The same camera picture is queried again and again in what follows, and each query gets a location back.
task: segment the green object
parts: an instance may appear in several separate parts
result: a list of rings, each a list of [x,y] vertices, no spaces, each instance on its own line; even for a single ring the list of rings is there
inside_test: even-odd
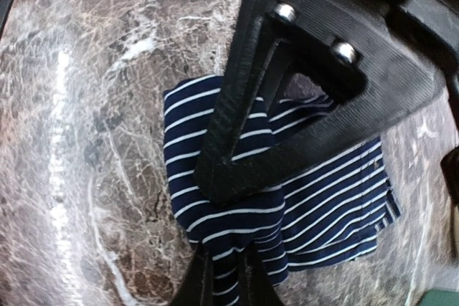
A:
[[[419,306],[459,306],[459,293],[447,290],[429,290]]]

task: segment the metal screw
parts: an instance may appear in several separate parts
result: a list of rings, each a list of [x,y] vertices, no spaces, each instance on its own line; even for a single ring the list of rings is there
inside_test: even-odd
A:
[[[286,24],[292,24],[296,19],[295,9],[284,3],[279,3],[275,6],[274,14]]]
[[[331,46],[331,53],[344,64],[353,64],[357,61],[357,51],[347,42],[336,42]]]

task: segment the dark marble countertop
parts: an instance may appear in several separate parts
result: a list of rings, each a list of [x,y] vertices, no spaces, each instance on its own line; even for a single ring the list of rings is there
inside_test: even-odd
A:
[[[162,92],[222,73],[240,0],[16,0],[0,43],[0,305],[166,305],[191,257],[171,214]],[[403,217],[376,254],[291,274],[286,305],[459,290],[446,95],[384,134]]]

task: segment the navy blue fabric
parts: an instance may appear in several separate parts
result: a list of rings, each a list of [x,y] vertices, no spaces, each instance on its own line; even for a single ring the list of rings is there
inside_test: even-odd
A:
[[[193,172],[222,78],[186,80],[165,93],[164,158],[173,213],[192,244],[214,260],[214,304],[236,305],[237,253],[255,243],[273,285],[288,271],[323,267],[376,249],[377,234],[399,215],[374,139],[236,204],[216,207]],[[326,116],[337,105],[326,95],[281,100],[269,118],[258,97],[233,160],[263,152]]]

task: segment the striped cloth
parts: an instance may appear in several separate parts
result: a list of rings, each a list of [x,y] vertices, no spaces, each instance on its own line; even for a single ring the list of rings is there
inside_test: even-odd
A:
[[[399,215],[374,139],[236,204],[216,207],[193,179],[221,77],[186,80],[164,96],[164,158],[172,211],[190,243],[203,242],[214,261],[214,304],[236,305],[237,253],[254,242],[270,281],[288,271],[355,259],[377,247],[377,234]],[[263,152],[326,116],[326,95],[284,99],[268,117],[257,97],[233,160]]]

